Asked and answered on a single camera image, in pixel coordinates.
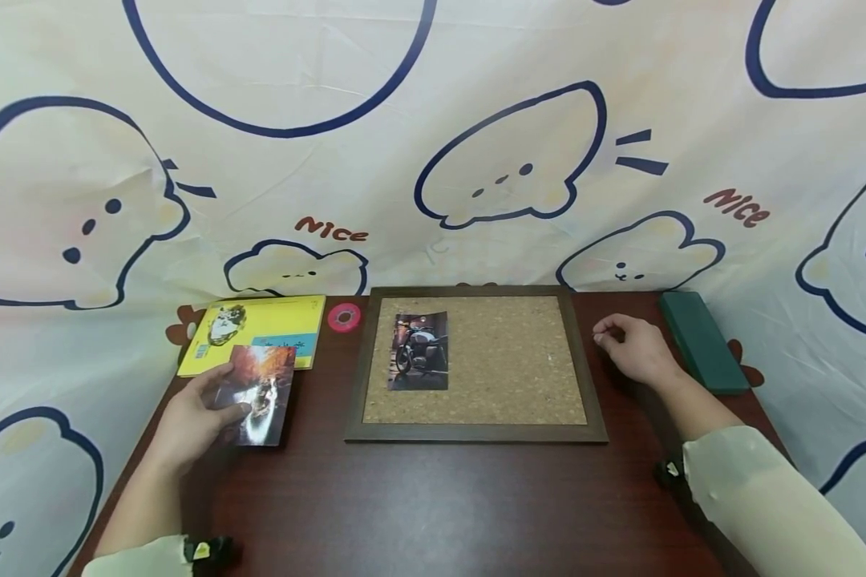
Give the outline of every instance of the motorcycle photo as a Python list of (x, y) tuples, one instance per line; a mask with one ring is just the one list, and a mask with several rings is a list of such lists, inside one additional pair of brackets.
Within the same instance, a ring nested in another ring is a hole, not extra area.
[(445, 390), (449, 375), (446, 313), (398, 315), (390, 389)]

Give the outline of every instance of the fabric backdrop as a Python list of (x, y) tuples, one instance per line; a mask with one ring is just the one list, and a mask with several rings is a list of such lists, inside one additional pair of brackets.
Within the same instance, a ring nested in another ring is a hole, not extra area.
[(0, 0), (0, 575), (181, 305), (458, 283), (699, 291), (866, 540), (866, 0)]

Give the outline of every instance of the hand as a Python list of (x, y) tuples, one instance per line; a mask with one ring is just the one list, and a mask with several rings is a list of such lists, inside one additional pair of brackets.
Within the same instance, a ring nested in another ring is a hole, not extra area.
[[(614, 328), (625, 333), (623, 342), (609, 333)], [(593, 340), (633, 381), (658, 387), (686, 374), (670, 353), (660, 329), (641, 318), (609, 315), (593, 327)]]
[(202, 402), (202, 394), (221, 383), (233, 369), (231, 363), (215, 366), (193, 378), (167, 403), (160, 424), (150, 442), (145, 460), (165, 472), (185, 474), (189, 467), (215, 442), (228, 425), (250, 413), (250, 405), (237, 403), (212, 411)]

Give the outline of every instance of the wrist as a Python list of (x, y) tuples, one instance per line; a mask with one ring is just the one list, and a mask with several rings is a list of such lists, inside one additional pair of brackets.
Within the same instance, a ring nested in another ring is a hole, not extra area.
[(695, 380), (685, 370), (681, 369), (680, 365), (668, 367), (668, 369), (656, 372), (654, 378), (647, 383), (649, 387), (656, 390), (658, 393), (669, 391), (672, 389), (681, 389), (693, 385)]
[(182, 462), (178, 462), (166, 454), (156, 450), (152, 443), (145, 456), (137, 466), (136, 474), (139, 472), (149, 478), (158, 478), (159, 480), (179, 480), (188, 472), (189, 466)]

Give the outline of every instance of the cork board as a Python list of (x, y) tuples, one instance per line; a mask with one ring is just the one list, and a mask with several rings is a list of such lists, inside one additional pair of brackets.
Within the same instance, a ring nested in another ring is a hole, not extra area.
[[(443, 312), (447, 388), (391, 389), (396, 317)], [(373, 290), (352, 411), (347, 441), (607, 441), (560, 287)]]

